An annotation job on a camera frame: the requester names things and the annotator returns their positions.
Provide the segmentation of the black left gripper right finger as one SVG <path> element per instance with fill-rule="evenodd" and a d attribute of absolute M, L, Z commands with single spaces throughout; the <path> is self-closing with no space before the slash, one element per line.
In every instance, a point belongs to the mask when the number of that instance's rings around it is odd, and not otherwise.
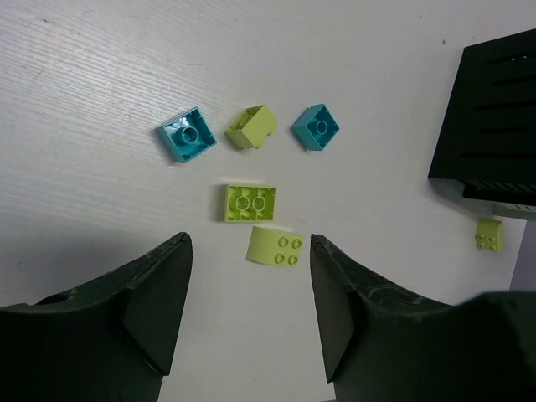
<path fill-rule="evenodd" d="M 338 401 L 532 401 L 535 295 L 491 291 L 450 306 L 311 237 L 322 356 Z"/>

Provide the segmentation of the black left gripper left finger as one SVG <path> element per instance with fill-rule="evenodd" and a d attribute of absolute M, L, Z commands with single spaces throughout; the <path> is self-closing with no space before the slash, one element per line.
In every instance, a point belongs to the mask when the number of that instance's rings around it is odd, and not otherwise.
<path fill-rule="evenodd" d="M 85 284 L 3 307 L 2 400 L 157 400 L 192 267 L 192 240 L 182 232 Z"/>

